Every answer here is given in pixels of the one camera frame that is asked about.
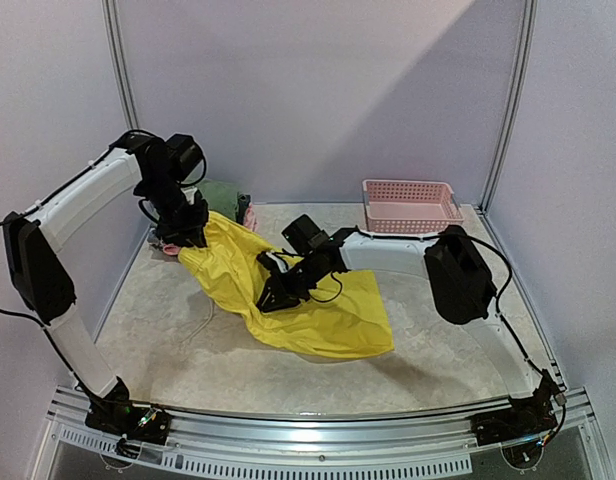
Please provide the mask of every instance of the gray floor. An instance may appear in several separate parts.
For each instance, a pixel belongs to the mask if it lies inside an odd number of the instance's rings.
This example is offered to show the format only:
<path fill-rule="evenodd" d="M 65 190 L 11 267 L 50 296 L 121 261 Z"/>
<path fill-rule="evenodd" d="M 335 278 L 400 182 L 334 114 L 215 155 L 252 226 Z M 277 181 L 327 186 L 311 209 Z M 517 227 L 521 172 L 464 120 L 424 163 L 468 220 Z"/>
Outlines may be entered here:
<path fill-rule="evenodd" d="M 466 230 L 488 240 L 474 210 L 464 207 Z M 364 224 L 356 204 L 258 205 L 258 232 L 287 246 L 281 230 L 301 213 L 327 232 Z M 495 282 L 505 267 L 483 252 Z M 427 282 L 378 273 L 390 318 L 394 352 L 373 359 L 332 362 L 273 349 L 255 340 L 240 317 L 215 309 L 194 338 L 210 303 L 176 260 L 144 246 L 104 325 L 97 345 L 132 397 L 204 410 L 248 413 L 369 413 L 431 409 L 506 394 L 480 347 L 437 315 Z M 548 358 L 514 286 L 502 309 L 531 356 Z"/>

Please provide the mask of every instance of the white cable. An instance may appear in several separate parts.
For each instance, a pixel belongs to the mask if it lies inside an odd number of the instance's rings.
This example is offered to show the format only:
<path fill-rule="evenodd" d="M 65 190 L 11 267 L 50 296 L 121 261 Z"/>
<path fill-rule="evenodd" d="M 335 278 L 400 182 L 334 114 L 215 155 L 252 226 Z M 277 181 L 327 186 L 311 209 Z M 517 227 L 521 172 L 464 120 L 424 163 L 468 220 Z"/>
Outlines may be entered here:
<path fill-rule="evenodd" d="M 106 470 L 111 469 L 111 470 L 117 470 L 118 472 L 122 472 L 123 470 L 127 470 L 130 467 L 132 467 L 135 463 L 134 460 L 139 459 L 139 457 L 141 456 L 141 452 L 144 449 L 144 444 L 143 442 L 139 444 L 139 452 L 137 453 L 137 457 L 136 458 L 128 458 L 128 457 L 123 457 L 121 455 L 118 455 L 117 453 L 115 453 L 114 457 L 110 457 L 110 458 L 114 458 L 115 460 L 119 461 L 119 462 L 124 462 L 124 463 L 128 463 L 128 465 L 124 466 L 124 467 L 116 467 L 114 465 L 110 465 L 106 460 L 104 460 L 104 456 L 102 453 L 99 453 L 99 458 L 101 459 L 102 462 L 104 462 L 104 465 L 106 465 Z"/>
<path fill-rule="evenodd" d="M 208 310 L 208 316 L 206 317 L 206 320 L 204 320 L 204 322 L 199 325 L 194 332 L 192 332 L 190 335 L 188 335 L 183 342 L 181 342 L 184 345 L 188 345 L 190 344 L 190 342 L 192 342 L 192 339 L 195 338 L 197 336 L 197 334 L 199 332 L 201 332 L 204 328 L 206 328 L 208 326 L 208 324 L 211 322 L 211 320 L 213 319 L 213 317 L 215 316 L 215 302 L 212 298 L 208 298 L 208 300 L 210 301 L 210 308 Z"/>

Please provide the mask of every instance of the vent grille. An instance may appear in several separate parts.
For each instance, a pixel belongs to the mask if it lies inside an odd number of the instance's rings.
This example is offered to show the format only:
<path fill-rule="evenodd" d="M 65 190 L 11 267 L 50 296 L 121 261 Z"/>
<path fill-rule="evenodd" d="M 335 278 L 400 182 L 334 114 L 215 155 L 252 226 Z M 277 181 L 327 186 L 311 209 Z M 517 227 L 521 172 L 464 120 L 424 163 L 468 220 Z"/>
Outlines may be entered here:
<path fill-rule="evenodd" d="M 103 435 L 63 425 L 60 440 L 92 452 L 117 457 L 114 453 L 116 440 Z M 163 452 L 159 465 L 141 460 L 137 463 L 217 480 L 419 480 L 451 478 L 472 473 L 468 454 L 381 467 L 265 467 L 214 461 L 187 453 L 172 452 Z"/>

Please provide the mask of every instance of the metal frame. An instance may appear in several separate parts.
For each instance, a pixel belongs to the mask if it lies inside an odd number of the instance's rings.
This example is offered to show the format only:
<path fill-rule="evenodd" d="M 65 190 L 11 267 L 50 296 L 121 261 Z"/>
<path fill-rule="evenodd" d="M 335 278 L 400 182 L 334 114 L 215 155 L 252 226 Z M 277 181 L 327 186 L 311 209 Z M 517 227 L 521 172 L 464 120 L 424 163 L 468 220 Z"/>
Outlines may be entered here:
<path fill-rule="evenodd" d="M 102 0 L 102 5 L 104 9 L 106 32 L 108 33 L 108 45 L 110 46 L 112 66 L 115 72 L 115 79 L 117 80 L 119 100 L 121 101 L 121 109 L 123 110 L 124 118 L 126 119 L 126 126 L 129 129 L 139 128 L 137 108 L 132 95 L 132 89 L 130 87 L 128 66 L 126 64 L 126 57 L 121 38 L 117 1 Z"/>
<path fill-rule="evenodd" d="M 484 191 L 478 206 L 478 209 L 484 214 L 488 213 L 492 205 L 508 145 L 512 137 L 515 118 L 519 110 L 519 101 L 526 76 L 526 69 L 528 67 L 528 58 L 530 56 L 532 32 L 535 26 L 535 17 L 537 15 L 537 1 L 538 0 L 526 0 L 524 18 L 519 32 L 519 43 L 517 44 L 517 51 L 515 54 L 516 61 L 512 72 L 510 89 L 508 91 L 504 123 L 499 134 L 495 158 L 490 167 L 490 173 L 488 174 L 488 179 L 486 180 L 486 185 L 484 186 Z"/>
<path fill-rule="evenodd" d="M 508 405 L 506 399 L 497 399 L 390 416 L 298 415 L 265 419 L 173 408 L 168 409 L 174 417 L 168 442 L 164 447 L 144 444 L 137 463 L 219 479 L 347 480 L 362 478 L 362 472 L 365 478 L 373 478 L 376 472 L 376 478 L 385 480 L 447 478 L 470 473 L 470 454 L 499 448 L 477 446 L 470 433 L 469 417 Z M 48 478 L 59 442 L 121 460 L 111 453 L 116 437 L 84 426 L 88 407 L 87 398 L 80 392 L 57 389 L 47 414 L 49 426 L 34 480 Z M 595 480 L 612 478 L 603 467 L 603 451 L 593 438 L 598 427 L 584 389 L 568 393 L 564 428 L 579 426 L 584 427 L 582 440 L 587 443 L 586 455 Z"/>

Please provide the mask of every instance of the white wall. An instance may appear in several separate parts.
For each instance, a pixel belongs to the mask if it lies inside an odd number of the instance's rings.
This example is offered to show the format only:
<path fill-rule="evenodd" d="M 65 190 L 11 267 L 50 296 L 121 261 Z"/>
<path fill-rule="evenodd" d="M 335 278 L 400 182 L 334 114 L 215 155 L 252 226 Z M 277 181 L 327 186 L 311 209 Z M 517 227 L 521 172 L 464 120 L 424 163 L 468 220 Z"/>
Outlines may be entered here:
<path fill-rule="evenodd" d="M 50 193 L 124 130 L 100 2 L 0 2 L 0 219 Z M 82 228 L 61 259 L 92 332 L 144 222 L 130 197 Z M 10 286 L 0 232 L 0 306 Z M 0 316 L 0 480 L 21 480 L 66 382 L 37 327 Z"/>
<path fill-rule="evenodd" d="M 257 201 L 360 201 L 364 178 L 477 202 L 523 0 L 128 0 L 140 122 L 191 132 Z"/>
<path fill-rule="evenodd" d="M 616 0 L 539 2 L 491 219 L 616 470 Z"/>

